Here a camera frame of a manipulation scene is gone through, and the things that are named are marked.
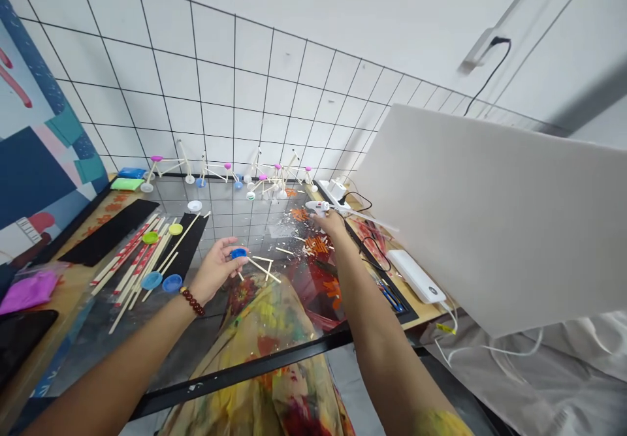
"white tiled wall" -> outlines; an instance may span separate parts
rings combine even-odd
[[[359,167],[390,105],[463,114],[470,97],[191,0],[10,0],[105,166],[147,157]],[[471,117],[544,123],[473,103]],[[195,163],[195,172],[200,168]]]

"hand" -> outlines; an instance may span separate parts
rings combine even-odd
[[[344,218],[336,210],[329,210],[326,214],[326,216],[324,213],[322,216],[311,214],[310,217],[318,227],[321,227],[331,237],[346,233]]]
[[[216,240],[211,250],[207,252],[201,267],[196,273],[196,277],[189,286],[194,299],[201,305],[205,305],[215,295],[218,288],[224,284],[228,277],[234,277],[242,272],[242,266],[248,263],[248,257],[238,257],[231,260],[231,251],[243,248],[248,253],[246,247],[241,245],[229,245],[237,242],[237,237],[226,237]]]

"foam board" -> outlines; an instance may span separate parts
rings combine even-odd
[[[353,178],[493,337],[627,306],[627,151],[394,105]]]

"pink plastic bag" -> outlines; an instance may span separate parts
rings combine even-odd
[[[39,271],[13,284],[2,303],[0,315],[16,312],[50,301],[50,295],[57,285],[55,271]]]

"black phone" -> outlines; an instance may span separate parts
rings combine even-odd
[[[0,315],[0,391],[59,316],[55,310]]]

